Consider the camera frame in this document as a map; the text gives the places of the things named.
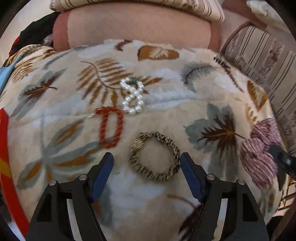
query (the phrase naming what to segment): purple striped fabric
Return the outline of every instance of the purple striped fabric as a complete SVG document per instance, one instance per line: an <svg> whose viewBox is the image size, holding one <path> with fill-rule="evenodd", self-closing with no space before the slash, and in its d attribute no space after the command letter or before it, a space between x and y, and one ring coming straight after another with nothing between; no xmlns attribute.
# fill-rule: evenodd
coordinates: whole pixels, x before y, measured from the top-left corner
<svg viewBox="0 0 296 241"><path fill-rule="evenodd" d="M253 183L260 189L272 186L277 164L267 151L270 145L282 147L275 119L264 119L254 125L249 139L242 142L240 159Z"/></svg>

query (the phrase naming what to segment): red bracelet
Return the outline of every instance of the red bracelet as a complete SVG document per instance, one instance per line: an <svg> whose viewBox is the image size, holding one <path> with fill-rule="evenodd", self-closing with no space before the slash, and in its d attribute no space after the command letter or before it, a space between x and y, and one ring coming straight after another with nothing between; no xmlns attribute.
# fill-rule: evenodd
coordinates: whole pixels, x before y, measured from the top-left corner
<svg viewBox="0 0 296 241"><path fill-rule="evenodd" d="M106 124L109 117L109 112L115 112L117 114L118 121L117 121L117 129L114 135L114 139L111 142L106 142L105 140ZM100 126L99 143L103 145L106 149L117 146L117 143L119 142L121 132L122 132L123 115L121 110L117 109L116 107L108 106L108 107L102 107L101 109L96 109L95 113L97 115L99 114L103 115L103 120Z"/></svg>

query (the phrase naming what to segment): striped cushion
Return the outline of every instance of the striped cushion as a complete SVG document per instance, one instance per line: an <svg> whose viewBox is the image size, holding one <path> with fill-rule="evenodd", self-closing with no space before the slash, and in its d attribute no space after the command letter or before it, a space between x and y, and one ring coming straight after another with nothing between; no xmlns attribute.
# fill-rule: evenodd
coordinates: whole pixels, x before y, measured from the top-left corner
<svg viewBox="0 0 296 241"><path fill-rule="evenodd" d="M79 7L90 3L110 0L51 0L50 9L58 12ZM217 0L144 0L147 2L163 4L200 16L209 21L225 19L221 5Z"/></svg>
<svg viewBox="0 0 296 241"><path fill-rule="evenodd" d="M296 153L295 54L261 29L249 26L236 34L225 51L226 59L266 91L288 150Z"/></svg>

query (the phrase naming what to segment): black and beige hair tie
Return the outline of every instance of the black and beige hair tie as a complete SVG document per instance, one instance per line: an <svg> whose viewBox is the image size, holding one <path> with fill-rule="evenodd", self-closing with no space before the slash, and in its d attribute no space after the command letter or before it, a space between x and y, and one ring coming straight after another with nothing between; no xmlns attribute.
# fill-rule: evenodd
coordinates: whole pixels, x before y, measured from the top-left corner
<svg viewBox="0 0 296 241"><path fill-rule="evenodd" d="M138 151L144 146L144 143L147 140L147 138L154 138L160 143L166 144L170 149L172 149L172 153L174 155L174 162L168 168L167 171L162 173L154 173L152 170L144 166L139 161ZM177 174L180 169L180 150L171 138L160 134L158 131L151 133L141 132L139 136L135 140L133 140L133 143L131 144L130 163L136 172L141 173L148 180L158 182L168 181L175 174Z"/></svg>

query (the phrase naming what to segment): jewelry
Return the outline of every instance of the jewelry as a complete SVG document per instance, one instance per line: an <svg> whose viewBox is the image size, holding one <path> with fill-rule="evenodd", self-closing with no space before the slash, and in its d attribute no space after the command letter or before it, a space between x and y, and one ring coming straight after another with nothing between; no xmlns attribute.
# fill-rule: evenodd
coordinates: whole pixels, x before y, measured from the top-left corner
<svg viewBox="0 0 296 241"><path fill-rule="evenodd" d="M127 82L131 82L132 84L137 84L138 89L127 84ZM137 78L133 78L133 77L124 78L120 81L120 86L130 93L130 95L127 96L124 101L122 101L122 105L123 105L122 110L126 113L129 113L130 115L135 115L137 112L140 113L142 111L142 106L145 104L144 101L142 100L143 97L141 95L144 90L143 83ZM137 99L137 105L134 108L129 107L128 105L134 98Z"/></svg>
<svg viewBox="0 0 296 241"><path fill-rule="evenodd" d="M174 155L174 162L166 172L154 173L148 167L144 166L142 163L139 162L138 151L144 146L144 143L147 140L147 138L152 137L160 143L166 144L169 148L172 149L172 153ZM180 150L174 144L171 138L160 134L158 131L151 133L141 132L139 136L135 140L133 140L133 143L131 144L130 164L136 172L141 173L148 180L158 182L168 181L175 174L177 174L180 169Z"/></svg>
<svg viewBox="0 0 296 241"><path fill-rule="evenodd" d="M114 139L111 142L107 142L105 140L105 134L106 134L106 124L108 121L108 117L109 117L109 112L115 112L117 114L118 117L118 121L117 121L117 129L114 135ZM106 149L109 149L111 147L115 147L117 146L117 143L119 142L120 136L121 136L121 132L122 132L122 122L123 122L123 115L120 109L117 109L115 107L102 107L101 109L96 109L95 113L97 115L102 114L103 115L103 120L101 122L101 126L100 126L100 134L99 134L99 138L100 141L99 143L101 145L103 145Z"/></svg>

